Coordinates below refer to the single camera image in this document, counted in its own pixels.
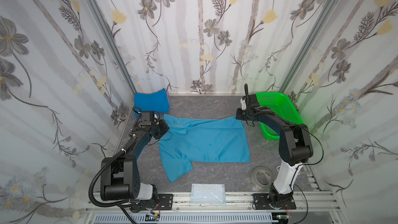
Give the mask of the teal t-shirt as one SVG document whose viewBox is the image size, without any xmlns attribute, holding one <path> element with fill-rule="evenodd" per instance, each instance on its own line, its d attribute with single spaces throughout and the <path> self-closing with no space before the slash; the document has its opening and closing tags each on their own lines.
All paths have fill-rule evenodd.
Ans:
<svg viewBox="0 0 398 224">
<path fill-rule="evenodd" d="M 159 151 L 171 183 L 193 170 L 193 161 L 250 163 L 245 127 L 235 117 L 217 120 L 164 115 L 163 119 L 169 130 L 159 141 Z"/>
</svg>

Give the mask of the green plastic basket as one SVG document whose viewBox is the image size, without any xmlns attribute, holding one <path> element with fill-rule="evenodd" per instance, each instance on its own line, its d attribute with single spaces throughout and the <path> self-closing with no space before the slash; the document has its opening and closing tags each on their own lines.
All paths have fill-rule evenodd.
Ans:
<svg viewBox="0 0 398 224">
<path fill-rule="evenodd" d="M 260 92 L 256 93 L 256 97 L 261 107 L 270 108 L 276 115 L 287 121 L 303 124 L 301 116 L 287 95 L 280 92 Z M 260 122 L 260 128 L 265 139 L 270 141 L 279 140 L 279 135 L 268 125 Z"/>
</svg>

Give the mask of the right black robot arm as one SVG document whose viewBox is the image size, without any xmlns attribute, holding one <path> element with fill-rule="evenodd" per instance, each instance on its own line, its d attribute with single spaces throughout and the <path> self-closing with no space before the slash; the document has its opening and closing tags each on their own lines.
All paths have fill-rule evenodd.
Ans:
<svg viewBox="0 0 398 224">
<path fill-rule="evenodd" d="M 314 153 L 307 126 L 290 122 L 267 107 L 262 110 L 238 108 L 236 119 L 258 121 L 279 136 L 278 151 L 282 162 L 270 187 L 268 203 L 274 209 L 282 208 L 293 200 L 293 187 L 298 173 Z"/>
</svg>

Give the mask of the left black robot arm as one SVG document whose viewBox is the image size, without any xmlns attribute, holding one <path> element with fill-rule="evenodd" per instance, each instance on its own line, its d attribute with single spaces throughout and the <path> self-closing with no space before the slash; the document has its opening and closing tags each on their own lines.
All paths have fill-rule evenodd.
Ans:
<svg viewBox="0 0 398 224">
<path fill-rule="evenodd" d="M 159 203 L 156 186 L 141 182 L 137 160 L 151 139 L 159 140 L 168 131 L 164 120 L 141 121 L 134 126 L 129 140 L 119 152 L 121 155 L 102 161 L 101 168 L 104 170 L 99 176 L 101 200 L 120 204 L 139 201 L 145 207 Z"/>
</svg>

